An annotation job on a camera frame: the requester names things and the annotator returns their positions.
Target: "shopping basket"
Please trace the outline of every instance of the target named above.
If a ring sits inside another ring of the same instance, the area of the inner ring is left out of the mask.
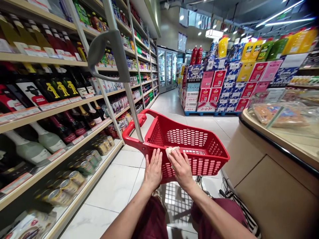
[[[179,146],[180,151],[188,156],[192,174],[197,176],[216,175],[229,160],[226,149],[213,132],[177,123],[149,109],[138,114],[140,127],[146,121],[146,114],[153,116],[154,120],[145,136],[144,143],[129,136],[135,129],[133,121],[124,130],[122,137],[127,145],[140,150],[144,157],[147,154],[152,155],[154,149],[161,150],[163,153],[161,184],[175,181],[174,169],[165,152],[168,147]]]

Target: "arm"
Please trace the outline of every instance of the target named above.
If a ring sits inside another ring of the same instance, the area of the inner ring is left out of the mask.
[[[101,239],[107,238],[121,238],[131,239],[137,222],[149,200],[152,193],[158,188],[160,181],[162,180],[162,152],[157,149],[153,151],[151,162],[146,155],[146,167],[144,181],[124,210],[117,216],[108,229],[101,236]]]
[[[189,160],[185,153],[183,157],[179,150],[172,151],[168,158],[175,168],[177,182],[199,206],[221,238],[256,238],[247,228],[208,197],[195,183]]]

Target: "green bottle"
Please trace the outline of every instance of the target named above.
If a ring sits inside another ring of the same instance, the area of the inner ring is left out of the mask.
[[[257,62],[266,61],[272,46],[273,46],[273,38],[267,39],[267,41],[262,45],[256,61]]]
[[[278,41],[276,41],[267,58],[267,61],[271,61],[271,60],[279,60],[282,54],[283,49],[285,48],[287,42],[288,42],[288,38],[286,38],[287,35],[282,36]]]

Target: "gray handle grip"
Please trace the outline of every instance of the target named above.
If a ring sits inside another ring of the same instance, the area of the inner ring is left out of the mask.
[[[101,61],[105,53],[105,48],[108,40],[111,43],[112,52],[115,58],[117,69],[119,71],[120,78],[118,79],[101,75],[95,70],[96,64]],[[113,82],[130,82],[130,72],[127,66],[121,34],[118,29],[109,30],[108,32],[101,33],[94,38],[87,55],[87,65],[91,74],[102,80]]]

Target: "counter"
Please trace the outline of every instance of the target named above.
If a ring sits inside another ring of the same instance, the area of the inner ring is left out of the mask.
[[[263,238],[313,238],[319,215],[319,139],[266,128],[245,109],[225,170]],[[302,130],[319,130],[313,128]]]

